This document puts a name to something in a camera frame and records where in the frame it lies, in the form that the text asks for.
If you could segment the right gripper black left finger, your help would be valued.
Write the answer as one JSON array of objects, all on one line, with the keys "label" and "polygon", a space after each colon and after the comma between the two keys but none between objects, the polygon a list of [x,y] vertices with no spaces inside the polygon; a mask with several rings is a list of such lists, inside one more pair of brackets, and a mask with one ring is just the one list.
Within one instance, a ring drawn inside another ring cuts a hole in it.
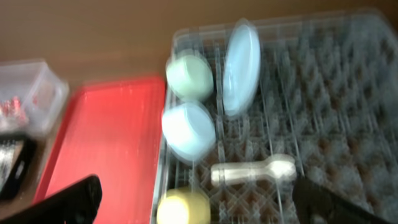
[{"label": "right gripper black left finger", "polygon": [[92,224],[98,214],[102,195],[100,178],[90,175],[1,220],[1,224]]}]

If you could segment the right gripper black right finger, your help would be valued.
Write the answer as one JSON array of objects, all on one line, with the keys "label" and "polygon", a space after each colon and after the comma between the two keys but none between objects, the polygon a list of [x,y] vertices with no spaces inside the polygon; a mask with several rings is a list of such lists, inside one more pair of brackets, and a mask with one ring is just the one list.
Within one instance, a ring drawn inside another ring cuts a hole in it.
[{"label": "right gripper black right finger", "polygon": [[292,199],[301,224],[311,223],[313,215],[330,224],[389,223],[302,176],[294,182]]}]

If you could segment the white plastic spoon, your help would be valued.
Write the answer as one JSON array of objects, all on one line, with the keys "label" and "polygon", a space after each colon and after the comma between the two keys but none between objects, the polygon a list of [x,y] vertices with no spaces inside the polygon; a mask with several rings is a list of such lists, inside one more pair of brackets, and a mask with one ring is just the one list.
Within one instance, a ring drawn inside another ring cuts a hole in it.
[{"label": "white plastic spoon", "polygon": [[273,154],[263,161],[219,163],[210,169],[213,186],[258,180],[291,181],[296,176],[295,159],[287,154]]}]

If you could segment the yellow plastic cup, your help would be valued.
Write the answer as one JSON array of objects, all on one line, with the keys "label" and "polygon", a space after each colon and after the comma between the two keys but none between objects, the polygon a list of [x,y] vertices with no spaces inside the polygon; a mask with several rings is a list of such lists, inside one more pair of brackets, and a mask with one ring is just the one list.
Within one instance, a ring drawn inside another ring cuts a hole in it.
[{"label": "yellow plastic cup", "polygon": [[200,189],[170,189],[162,196],[156,214],[157,224],[209,224],[210,199]]}]

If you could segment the red strawberry cake wrapper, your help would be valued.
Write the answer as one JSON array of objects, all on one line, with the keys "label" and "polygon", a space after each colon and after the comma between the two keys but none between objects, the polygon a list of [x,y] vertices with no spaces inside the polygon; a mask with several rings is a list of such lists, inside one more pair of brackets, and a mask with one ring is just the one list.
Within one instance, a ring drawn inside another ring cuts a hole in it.
[{"label": "red strawberry cake wrapper", "polygon": [[22,101],[18,96],[1,102],[1,127],[23,127],[30,123],[27,112],[22,107]]}]

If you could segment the small light blue plate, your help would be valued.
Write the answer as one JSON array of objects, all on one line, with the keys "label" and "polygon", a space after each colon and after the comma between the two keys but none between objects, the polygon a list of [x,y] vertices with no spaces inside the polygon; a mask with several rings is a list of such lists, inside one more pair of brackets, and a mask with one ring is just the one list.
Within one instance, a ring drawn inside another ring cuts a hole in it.
[{"label": "small light blue plate", "polygon": [[199,163],[216,143],[215,124],[210,112],[196,101],[165,110],[162,132],[172,153],[188,166]]}]

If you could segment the large light blue plate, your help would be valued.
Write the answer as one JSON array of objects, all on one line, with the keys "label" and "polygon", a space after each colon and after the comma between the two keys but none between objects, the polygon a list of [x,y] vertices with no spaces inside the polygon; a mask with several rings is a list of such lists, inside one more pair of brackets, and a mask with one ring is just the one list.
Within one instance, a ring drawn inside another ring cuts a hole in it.
[{"label": "large light blue plate", "polygon": [[261,45],[255,26],[247,19],[235,25],[224,63],[223,107],[227,116],[239,116],[251,106],[261,68]]}]

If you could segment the green bowl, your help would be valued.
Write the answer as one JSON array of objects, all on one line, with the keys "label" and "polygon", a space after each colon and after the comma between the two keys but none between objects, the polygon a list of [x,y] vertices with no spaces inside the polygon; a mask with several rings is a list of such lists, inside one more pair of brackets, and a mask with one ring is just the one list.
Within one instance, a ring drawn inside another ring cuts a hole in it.
[{"label": "green bowl", "polygon": [[186,49],[170,57],[165,73],[169,87],[182,101],[205,101],[213,93],[211,67],[197,50]]}]

